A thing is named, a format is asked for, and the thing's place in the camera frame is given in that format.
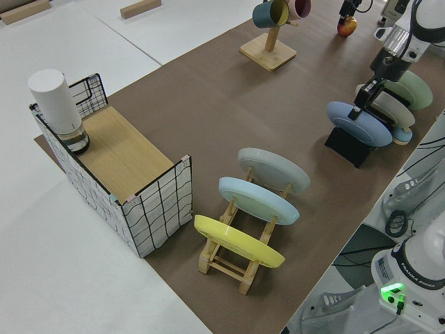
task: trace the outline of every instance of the brown table mat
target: brown table mat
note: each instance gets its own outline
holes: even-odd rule
[[[196,214],[218,218],[224,212],[218,180],[243,177],[236,160],[241,148],[280,154],[311,177],[305,192],[288,198],[300,219],[277,226],[269,243],[286,261],[278,269],[261,267],[247,296],[221,272],[198,272],[205,239],[193,223],[146,257],[214,333],[279,333],[445,106],[444,61],[428,52],[410,69],[432,88],[435,101],[414,112],[411,143],[372,152],[360,169],[325,147],[333,128],[327,103],[353,103],[356,85],[372,77],[369,64],[382,47],[372,36],[382,4],[356,15],[359,26],[348,38],[337,35],[340,6],[313,1],[299,27],[280,29],[278,39],[297,56],[275,72],[239,52],[265,32],[248,21],[109,97],[172,161],[192,156]],[[254,236],[264,227],[242,212],[233,226]]]

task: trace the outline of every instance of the green light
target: green light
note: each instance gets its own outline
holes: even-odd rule
[[[394,284],[391,284],[391,285],[381,288],[380,293],[382,294],[382,298],[384,301],[388,301],[388,302],[392,303],[392,302],[394,302],[394,298],[392,297],[392,294],[397,293],[404,288],[405,288],[405,286],[402,283],[394,283]]]
[[[391,291],[391,290],[394,290],[394,289],[402,290],[402,288],[403,288],[403,284],[402,283],[394,283],[394,284],[388,285],[387,287],[383,287],[380,290],[382,290],[382,293],[383,293],[383,292],[388,292],[388,291]]]

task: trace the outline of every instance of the yellow plate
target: yellow plate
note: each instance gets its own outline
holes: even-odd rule
[[[195,216],[195,228],[205,237],[265,267],[277,268],[284,262],[283,255],[250,235],[212,218]]]

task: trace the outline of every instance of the wooden mug tree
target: wooden mug tree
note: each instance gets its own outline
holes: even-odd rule
[[[291,26],[297,26],[294,22],[287,22]],[[284,43],[277,40],[279,26],[269,28],[268,33],[254,38],[250,42],[241,46],[241,53],[260,64],[266,70],[272,72],[280,66],[284,65],[291,59],[295,58],[297,52]]]

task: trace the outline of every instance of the wooden shelf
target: wooden shelf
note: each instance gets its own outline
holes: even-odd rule
[[[242,45],[240,51],[270,72],[275,71],[280,66],[295,58],[297,54],[294,49],[291,49],[279,40],[276,40],[272,50],[268,51],[266,49],[267,42],[268,34],[263,33]]]
[[[83,126],[90,147],[79,159],[121,203],[173,166],[112,106],[83,119]]]

